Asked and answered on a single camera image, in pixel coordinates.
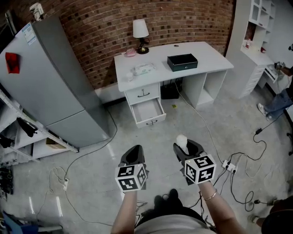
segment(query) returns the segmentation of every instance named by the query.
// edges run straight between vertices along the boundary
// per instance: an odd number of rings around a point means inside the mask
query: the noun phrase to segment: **red magnet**
[[[5,53],[8,73],[19,74],[18,55],[16,53]]]

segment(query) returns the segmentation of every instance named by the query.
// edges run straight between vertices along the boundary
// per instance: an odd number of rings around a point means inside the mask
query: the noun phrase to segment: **gray refrigerator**
[[[5,53],[19,74],[9,74]],[[0,54],[0,83],[36,120],[76,147],[109,138],[106,112],[88,82],[59,18],[27,24]]]

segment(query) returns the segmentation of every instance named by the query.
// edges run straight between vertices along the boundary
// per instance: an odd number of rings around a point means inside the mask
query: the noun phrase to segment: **white cube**
[[[143,164],[116,167],[115,180],[121,191],[140,190],[147,179]]]
[[[200,184],[211,181],[216,172],[216,162],[213,157],[208,154],[206,156],[194,158],[185,161],[184,174],[192,182]]]

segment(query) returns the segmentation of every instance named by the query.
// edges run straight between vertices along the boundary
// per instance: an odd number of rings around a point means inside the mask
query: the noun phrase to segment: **table lamp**
[[[134,20],[133,21],[133,37],[140,39],[140,45],[137,49],[137,53],[139,54],[145,54],[148,53],[149,49],[147,47],[144,47],[144,44],[148,44],[148,42],[145,41],[144,37],[148,36],[148,30],[147,25],[144,19],[140,20]]]

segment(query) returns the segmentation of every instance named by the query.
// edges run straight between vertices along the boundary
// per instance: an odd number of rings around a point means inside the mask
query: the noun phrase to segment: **drawer handle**
[[[146,124],[147,124],[147,125],[154,125],[154,123],[156,123],[157,120],[156,120],[155,122],[153,122],[153,121],[151,120],[151,122],[152,122],[152,123],[146,123]]]
[[[147,93],[147,94],[145,94],[145,91],[144,91],[144,89],[142,89],[141,91],[142,91],[142,96],[137,96],[137,97],[144,97],[144,96],[147,96],[147,95],[149,95],[149,94],[150,94],[150,93]]]

